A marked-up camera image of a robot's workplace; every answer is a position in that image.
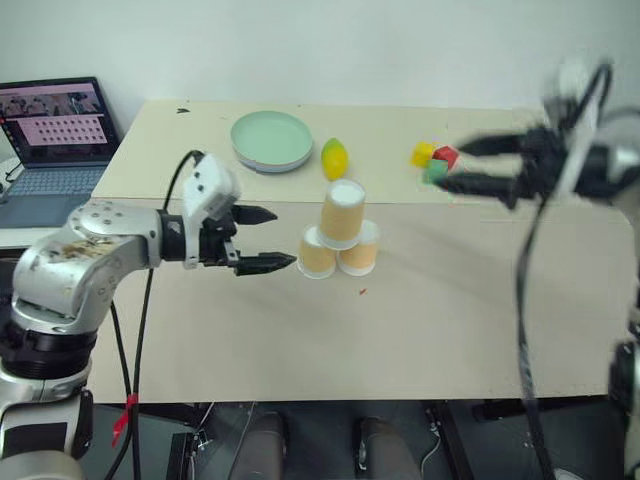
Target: white wall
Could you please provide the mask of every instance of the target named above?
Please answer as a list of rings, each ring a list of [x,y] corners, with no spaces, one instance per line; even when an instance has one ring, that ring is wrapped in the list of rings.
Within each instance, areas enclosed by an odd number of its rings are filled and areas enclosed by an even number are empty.
[[[535,106],[574,54],[609,55],[613,102],[640,103],[637,0],[0,0],[0,19],[0,82],[96,75],[122,131],[158,97]]]

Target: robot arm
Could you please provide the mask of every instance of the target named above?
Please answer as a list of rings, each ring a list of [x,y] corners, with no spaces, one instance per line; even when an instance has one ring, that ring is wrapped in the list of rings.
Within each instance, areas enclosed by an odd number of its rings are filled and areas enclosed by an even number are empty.
[[[460,147],[479,157],[519,154],[522,168],[517,176],[458,173],[439,186],[452,193],[494,197],[510,209],[520,198],[546,201],[573,193],[611,205],[631,224],[640,260],[640,154],[634,148],[594,143],[611,67],[600,66],[588,84],[570,70],[560,72],[546,98],[549,125],[484,136]],[[634,339],[618,344],[611,364],[609,397],[625,419],[624,472],[634,478],[640,472],[640,294],[629,313],[629,331]]]
[[[231,172],[211,155],[195,158],[182,215],[90,201],[20,258],[11,322],[0,332],[0,477],[71,472],[68,456],[79,458],[88,449],[90,354],[126,275],[162,260],[182,261],[185,268],[227,266],[236,275],[269,273],[295,260],[278,252],[243,257],[235,249],[236,224],[277,217],[235,205],[240,192]],[[36,455],[42,451],[54,452]],[[38,459],[53,470],[42,470]]]

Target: laptop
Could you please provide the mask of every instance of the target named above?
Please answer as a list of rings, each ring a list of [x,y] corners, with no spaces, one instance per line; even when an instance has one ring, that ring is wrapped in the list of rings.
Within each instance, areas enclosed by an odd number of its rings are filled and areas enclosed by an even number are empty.
[[[24,167],[0,199],[0,228],[63,225],[119,145],[93,77],[0,83],[0,127]]]

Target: table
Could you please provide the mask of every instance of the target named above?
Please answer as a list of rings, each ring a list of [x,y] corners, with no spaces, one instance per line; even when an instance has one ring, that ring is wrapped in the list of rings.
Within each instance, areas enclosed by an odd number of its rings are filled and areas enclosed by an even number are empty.
[[[261,109],[293,113],[310,126],[315,152],[308,165],[265,176],[236,161],[229,128]],[[375,271],[362,278],[337,273],[311,281],[295,267],[235,278],[226,269],[163,265],[152,293],[142,401],[518,397],[513,269],[532,206],[512,214],[497,203],[452,198],[420,185],[408,158],[420,140],[455,144],[536,118],[526,111],[147,102],[96,198],[158,207],[184,153],[207,150],[236,172],[245,203],[280,217],[241,227],[236,245],[246,254],[295,253],[327,186],[318,152],[336,136],[349,150],[350,175],[367,190],[366,217],[379,223],[383,239]],[[462,167],[512,171],[516,163],[484,167],[462,158]],[[606,392],[611,351],[625,335],[633,297],[633,258],[631,230],[619,213],[580,202],[550,209],[527,309],[541,396]],[[144,276],[132,274],[116,294],[130,358]],[[96,401],[122,401],[108,321],[93,362]]]

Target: stacked paper cups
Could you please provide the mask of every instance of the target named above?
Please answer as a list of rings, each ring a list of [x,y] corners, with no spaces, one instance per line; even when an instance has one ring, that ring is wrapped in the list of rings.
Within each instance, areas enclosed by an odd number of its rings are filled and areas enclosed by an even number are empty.
[[[364,188],[336,180],[322,207],[320,225],[307,228],[300,244],[298,268],[307,277],[329,277],[336,268],[361,276],[375,267],[380,230],[364,217]]]

